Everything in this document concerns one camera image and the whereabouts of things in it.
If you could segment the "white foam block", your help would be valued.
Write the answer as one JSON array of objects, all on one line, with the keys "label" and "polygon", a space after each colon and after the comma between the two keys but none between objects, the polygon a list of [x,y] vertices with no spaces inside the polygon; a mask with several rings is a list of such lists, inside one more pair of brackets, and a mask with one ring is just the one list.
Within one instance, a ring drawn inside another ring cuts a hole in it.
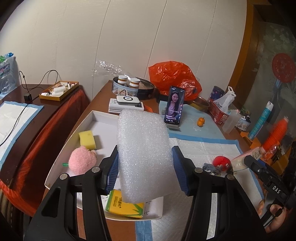
[{"label": "white foam block", "polygon": [[161,115],[123,110],[118,117],[117,150],[124,202],[146,202],[180,190]]}]

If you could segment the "red cloth on side table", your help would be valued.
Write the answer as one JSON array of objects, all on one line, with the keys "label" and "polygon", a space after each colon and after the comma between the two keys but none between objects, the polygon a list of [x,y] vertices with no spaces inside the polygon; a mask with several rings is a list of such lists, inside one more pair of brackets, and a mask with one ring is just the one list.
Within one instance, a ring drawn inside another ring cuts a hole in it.
[{"label": "red cloth on side table", "polygon": [[16,139],[1,169],[4,196],[28,216],[38,209],[51,166],[90,100],[80,86],[61,102],[33,103],[43,108]]}]

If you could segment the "teal spray can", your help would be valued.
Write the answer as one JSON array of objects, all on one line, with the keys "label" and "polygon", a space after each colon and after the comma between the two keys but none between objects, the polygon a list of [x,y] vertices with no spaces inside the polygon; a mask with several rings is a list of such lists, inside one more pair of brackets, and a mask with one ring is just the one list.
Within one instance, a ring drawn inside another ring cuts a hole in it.
[{"label": "teal spray can", "polygon": [[270,102],[270,101],[267,102],[261,116],[257,120],[257,122],[256,122],[255,126],[253,127],[253,129],[248,134],[248,138],[250,140],[254,140],[254,138],[256,137],[258,132],[261,130],[261,128],[263,127],[266,120],[268,119],[272,109],[273,109],[273,103]]}]

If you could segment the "pink plush ball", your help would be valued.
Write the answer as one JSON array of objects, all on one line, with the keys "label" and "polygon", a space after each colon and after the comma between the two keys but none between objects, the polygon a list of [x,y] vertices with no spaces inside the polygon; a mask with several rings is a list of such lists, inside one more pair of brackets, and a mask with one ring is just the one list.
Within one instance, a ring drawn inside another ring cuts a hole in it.
[{"label": "pink plush ball", "polygon": [[97,157],[95,151],[80,146],[71,153],[68,166],[75,175],[81,175],[94,167],[96,162]]}]

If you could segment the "white quilted pad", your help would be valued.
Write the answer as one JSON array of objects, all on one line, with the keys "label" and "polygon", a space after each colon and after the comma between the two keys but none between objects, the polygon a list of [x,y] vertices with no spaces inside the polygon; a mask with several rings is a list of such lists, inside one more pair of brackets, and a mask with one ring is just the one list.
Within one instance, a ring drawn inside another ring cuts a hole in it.
[{"label": "white quilted pad", "polygon": [[[224,176],[223,167],[233,170],[235,178],[248,195],[254,207],[263,199],[263,192],[255,175],[243,166],[229,161],[243,152],[238,141],[170,135],[171,146],[178,146],[184,157],[212,175]],[[156,220],[135,224],[137,240],[180,240],[189,215],[192,198],[179,191],[167,195],[163,201],[163,216]]]}]

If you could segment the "yellow sponge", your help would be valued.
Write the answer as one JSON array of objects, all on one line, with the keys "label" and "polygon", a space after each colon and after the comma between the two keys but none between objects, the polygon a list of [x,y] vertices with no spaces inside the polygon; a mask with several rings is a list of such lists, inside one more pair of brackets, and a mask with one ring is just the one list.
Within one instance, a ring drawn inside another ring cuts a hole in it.
[{"label": "yellow sponge", "polygon": [[79,132],[80,145],[89,150],[96,150],[96,143],[92,131]]}]

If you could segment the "red plastic basket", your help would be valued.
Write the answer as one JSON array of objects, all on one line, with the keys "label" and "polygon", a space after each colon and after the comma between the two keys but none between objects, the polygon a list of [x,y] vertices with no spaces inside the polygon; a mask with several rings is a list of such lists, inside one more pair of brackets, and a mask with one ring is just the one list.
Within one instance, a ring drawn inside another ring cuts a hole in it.
[{"label": "red plastic basket", "polygon": [[225,121],[227,120],[227,118],[229,117],[228,114],[222,112],[218,106],[214,103],[213,100],[209,100],[209,108],[208,111],[213,119],[213,121],[218,124],[218,125],[222,125],[225,123]]}]

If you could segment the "white plastic bag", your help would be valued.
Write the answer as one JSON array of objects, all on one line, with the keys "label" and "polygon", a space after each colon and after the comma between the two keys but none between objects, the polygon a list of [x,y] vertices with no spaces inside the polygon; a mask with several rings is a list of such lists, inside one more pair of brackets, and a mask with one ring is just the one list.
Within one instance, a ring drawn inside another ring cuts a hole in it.
[{"label": "white plastic bag", "polygon": [[214,101],[217,108],[220,109],[223,113],[227,113],[229,105],[236,98],[236,94],[232,87],[228,87],[228,91],[221,98]]}]

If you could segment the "pad on side table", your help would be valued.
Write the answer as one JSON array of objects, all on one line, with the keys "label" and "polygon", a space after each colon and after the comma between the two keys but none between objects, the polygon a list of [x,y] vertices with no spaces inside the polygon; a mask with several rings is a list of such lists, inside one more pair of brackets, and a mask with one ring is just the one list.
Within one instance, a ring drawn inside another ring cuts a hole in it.
[{"label": "pad on side table", "polygon": [[1,104],[1,167],[16,140],[43,107],[15,101],[4,101]]}]

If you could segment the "blue cylindrical can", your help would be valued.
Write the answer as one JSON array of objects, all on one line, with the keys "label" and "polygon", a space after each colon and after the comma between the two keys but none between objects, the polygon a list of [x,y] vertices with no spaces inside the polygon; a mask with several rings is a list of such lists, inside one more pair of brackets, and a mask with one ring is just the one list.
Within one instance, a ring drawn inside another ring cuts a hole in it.
[{"label": "blue cylindrical can", "polygon": [[209,96],[209,99],[215,101],[215,100],[221,98],[222,96],[224,96],[224,94],[225,94],[225,91],[223,89],[221,89],[218,86],[214,86],[212,89],[212,92]]}]

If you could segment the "smartphone on stand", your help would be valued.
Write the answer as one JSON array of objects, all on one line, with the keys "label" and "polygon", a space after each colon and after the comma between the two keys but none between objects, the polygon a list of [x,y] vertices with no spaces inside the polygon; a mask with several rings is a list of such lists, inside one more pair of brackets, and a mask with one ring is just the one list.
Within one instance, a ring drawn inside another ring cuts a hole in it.
[{"label": "smartphone on stand", "polygon": [[179,87],[171,86],[166,105],[164,122],[166,124],[179,126],[183,111],[185,90]]}]

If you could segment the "white power station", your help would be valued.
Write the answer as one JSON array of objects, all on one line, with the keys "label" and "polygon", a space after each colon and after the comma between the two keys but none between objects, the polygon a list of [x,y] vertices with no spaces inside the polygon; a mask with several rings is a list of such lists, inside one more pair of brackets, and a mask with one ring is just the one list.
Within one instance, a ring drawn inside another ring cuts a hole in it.
[{"label": "white power station", "polygon": [[111,98],[109,101],[109,106],[108,106],[108,112],[112,114],[120,114],[122,110],[124,109],[134,109],[134,110],[140,110],[144,111],[144,105],[142,102],[140,102],[139,105],[121,105],[117,103],[117,100],[114,98]]}]

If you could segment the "yellow box of small items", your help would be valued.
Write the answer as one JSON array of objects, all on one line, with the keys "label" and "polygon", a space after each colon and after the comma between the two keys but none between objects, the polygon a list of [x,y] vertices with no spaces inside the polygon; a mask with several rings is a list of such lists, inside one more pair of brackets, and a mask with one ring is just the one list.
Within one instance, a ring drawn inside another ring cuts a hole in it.
[{"label": "yellow box of small items", "polygon": [[39,94],[39,98],[60,102],[78,87],[79,82],[59,81]]}]

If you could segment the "white power bank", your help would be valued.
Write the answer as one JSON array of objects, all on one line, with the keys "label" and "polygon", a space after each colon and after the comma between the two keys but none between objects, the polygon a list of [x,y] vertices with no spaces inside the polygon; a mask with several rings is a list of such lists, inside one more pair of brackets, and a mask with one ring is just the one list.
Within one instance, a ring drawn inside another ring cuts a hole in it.
[{"label": "white power bank", "polygon": [[117,96],[116,102],[119,105],[133,105],[138,106],[140,104],[140,100],[135,96]]}]

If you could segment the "right white pill bottle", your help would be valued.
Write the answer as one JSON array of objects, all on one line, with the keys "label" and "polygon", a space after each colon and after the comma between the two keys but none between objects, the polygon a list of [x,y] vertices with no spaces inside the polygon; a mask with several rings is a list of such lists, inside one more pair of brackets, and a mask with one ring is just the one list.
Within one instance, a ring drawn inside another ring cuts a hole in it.
[{"label": "right white pill bottle", "polygon": [[140,80],[138,78],[131,78],[129,81],[129,87],[139,89]]}]

